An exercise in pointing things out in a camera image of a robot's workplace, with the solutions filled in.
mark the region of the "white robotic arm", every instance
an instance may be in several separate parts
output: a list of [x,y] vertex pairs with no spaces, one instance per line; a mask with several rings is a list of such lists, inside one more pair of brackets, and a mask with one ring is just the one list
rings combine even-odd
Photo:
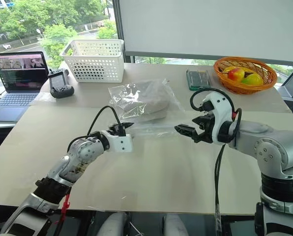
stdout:
[[36,182],[37,189],[30,193],[2,228],[2,235],[44,236],[51,225],[47,217],[54,213],[71,187],[85,169],[105,151],[130,152],[132,139],[122,123],[97,131],[87,138],[76,139],[66,156],[50,170],[45,178]]
[[233,121],[232,102],[222,91],[211,92],[199,108],[207,114],[193,119],[204,130],[178,125],[176,131],[200,141],[229,146],[257,159],[261,171],[261,203],[257,204],[255,230],[260,236],[270,233],[293,235],[293,132],[277,131],[264,124]]

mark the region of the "laptop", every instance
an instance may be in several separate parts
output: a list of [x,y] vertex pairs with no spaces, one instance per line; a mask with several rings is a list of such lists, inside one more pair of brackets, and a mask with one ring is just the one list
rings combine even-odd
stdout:
[[43,52],[0,54],[0,78],[6,90],[0,99],[0,121],[18,121],[48,74]]

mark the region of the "laptop keyboard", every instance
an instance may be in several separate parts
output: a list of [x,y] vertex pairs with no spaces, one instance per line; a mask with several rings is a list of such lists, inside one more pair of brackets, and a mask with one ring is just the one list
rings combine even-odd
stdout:
[[0,100],[0,106],[3,107],[19,107],[28,106],[36,97],[36,94],[6,94]]

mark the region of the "white plastic basket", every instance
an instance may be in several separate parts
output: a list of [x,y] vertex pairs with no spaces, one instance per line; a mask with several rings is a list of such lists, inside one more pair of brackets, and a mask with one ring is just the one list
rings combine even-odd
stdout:
[[78,82],[121,83],[123,43],[120,39],[76,39],[67,44],[60,56]]

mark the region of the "red apple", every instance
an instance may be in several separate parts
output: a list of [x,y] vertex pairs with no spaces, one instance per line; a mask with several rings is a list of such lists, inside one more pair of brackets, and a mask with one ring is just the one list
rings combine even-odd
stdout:
[[245,76],[245,71],[242,68],[235,68],[228,72],[228,78],[236,82],[241,82]]

